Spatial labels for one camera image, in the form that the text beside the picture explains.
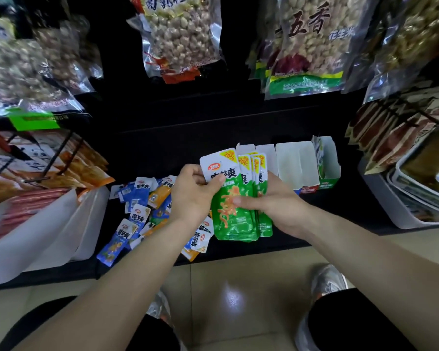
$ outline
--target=person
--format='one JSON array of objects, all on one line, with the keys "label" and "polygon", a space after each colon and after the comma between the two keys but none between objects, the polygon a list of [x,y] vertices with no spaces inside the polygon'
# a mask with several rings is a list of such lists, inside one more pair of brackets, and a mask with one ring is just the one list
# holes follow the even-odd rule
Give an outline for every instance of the person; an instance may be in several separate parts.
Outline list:
[{"label": "person", "polygon": [[[14,350],[149,350],[149,341],[168,349],[169,337],[154,324],[158,319],[146,322],[145,313],[155,296],[162,298],[164,279],[225,179],[218,175],[206,184],[199,165],[184,166],[172,189],[169,223],[88,291],[59,302],[59,312],[43,307],[48,320],[18,337]],[[272,173],[265,196],[235,197],[234,204],[264,211],[281,231],[308,241],[336,267],[317,275],[313,290],[320,298],[299,325],[298,335],[308,338],[297,337],[297,343],[321,351],[343,342],[350,350],[439,350],[438,264],[307,204]],[[357,289],[345,289],[340,272]]]}]

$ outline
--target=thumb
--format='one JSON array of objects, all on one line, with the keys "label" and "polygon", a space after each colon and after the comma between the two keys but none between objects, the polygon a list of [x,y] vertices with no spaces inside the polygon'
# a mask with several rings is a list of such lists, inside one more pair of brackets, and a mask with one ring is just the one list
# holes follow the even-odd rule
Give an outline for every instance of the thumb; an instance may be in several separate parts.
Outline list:
[{"label": "thumb", "polygon": [[237,207],[245,208],[248,210],[257,209],[259,211],[264,211],[266,198],[255,198],[255,197],[246,197],[246,196],[236,196],[233,198],[233,203]]},{"label": "thumb", "polygon": [[226,181],[226,176],[224,174],[216,175],[207,185],[206,190],[213,196],[216,192],[220,190],[224,181]]}]

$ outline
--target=tile floor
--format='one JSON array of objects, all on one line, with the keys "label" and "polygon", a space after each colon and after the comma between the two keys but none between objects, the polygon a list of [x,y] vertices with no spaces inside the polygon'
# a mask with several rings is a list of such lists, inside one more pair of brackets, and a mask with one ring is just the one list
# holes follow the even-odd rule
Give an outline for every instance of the tile floor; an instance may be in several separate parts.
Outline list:
[{"label": "tile floor", "polygon": [[[385,239],[439,263],[439,229]],[[309,307],[310,271],[324,262],[313,248],[300,248],[179,266],[163,289],[190,350],[295,350],[293,333]],[[29,310],[94,282],[0,291],[0,341]]]}]

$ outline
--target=person's right hand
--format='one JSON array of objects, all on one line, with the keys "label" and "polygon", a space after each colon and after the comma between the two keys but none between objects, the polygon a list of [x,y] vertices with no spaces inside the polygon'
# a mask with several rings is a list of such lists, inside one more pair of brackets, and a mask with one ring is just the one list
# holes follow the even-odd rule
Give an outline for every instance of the person's right hand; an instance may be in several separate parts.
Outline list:
[{"label": "person's right hand", "polygon": [[299,198],[272,172],[268,172],[268,189],[263,197],[236,196],[233,198],[233,203],[245,209],[263,211],[273,220],[279,230],[299,239],[305,239],[302,223],[312,206]]}]

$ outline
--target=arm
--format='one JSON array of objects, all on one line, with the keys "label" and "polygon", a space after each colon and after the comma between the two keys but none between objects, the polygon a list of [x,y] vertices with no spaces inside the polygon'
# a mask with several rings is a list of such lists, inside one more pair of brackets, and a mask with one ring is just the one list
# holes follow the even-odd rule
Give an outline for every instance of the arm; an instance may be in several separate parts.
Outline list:
[{"label": "arm", "polygon": [[172,190],[169,223],[15,350],[125,350],[180,251],[208,215],[211,198],[225,181],[224,175],[218,175],[205,185],[200,175],[199,165],[184,166]]},{"label": "arm", "polygon": [[438,264],[307,204],[271,173],[265,197],[233,201],[264,211],[280,230],[312,244],[418,350],[439,350]]}]

